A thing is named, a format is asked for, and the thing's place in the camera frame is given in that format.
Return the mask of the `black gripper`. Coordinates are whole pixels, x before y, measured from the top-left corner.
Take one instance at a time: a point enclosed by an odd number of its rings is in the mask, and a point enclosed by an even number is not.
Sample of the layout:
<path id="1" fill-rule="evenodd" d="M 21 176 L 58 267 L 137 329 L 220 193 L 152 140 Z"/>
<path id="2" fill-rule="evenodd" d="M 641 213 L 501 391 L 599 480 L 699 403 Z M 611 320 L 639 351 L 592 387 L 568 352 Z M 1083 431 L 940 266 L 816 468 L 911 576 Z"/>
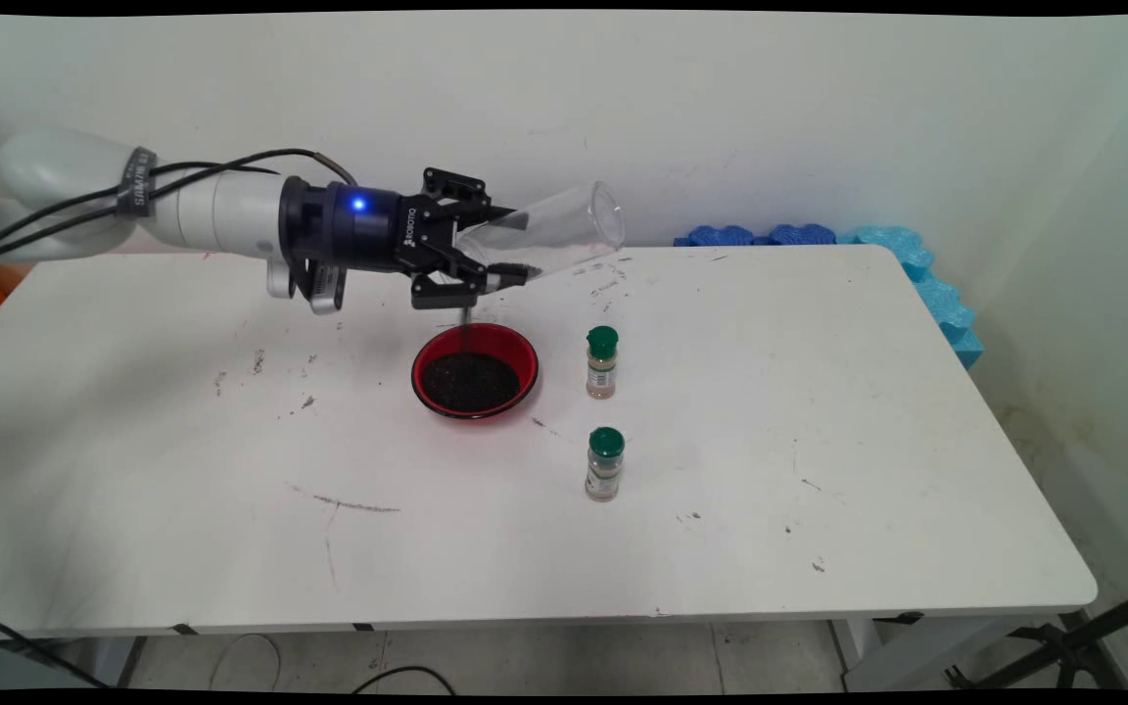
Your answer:
<path id="1" fill-rule="evenodd" d="M 416 309 L 472 308 L 482 296 L 532 280 L 527 264 L 483 264 L 448 245 L 450 220 L 458 231 L 493 224 L 525 231 L 523 211 L 493 205 L 487 183 L 428 166 L 421 195 L 332 182 L 310 186 L 287 178 L 279 200 L 279 252 L 292 276 L 333 266 L 407 273 Z"/>

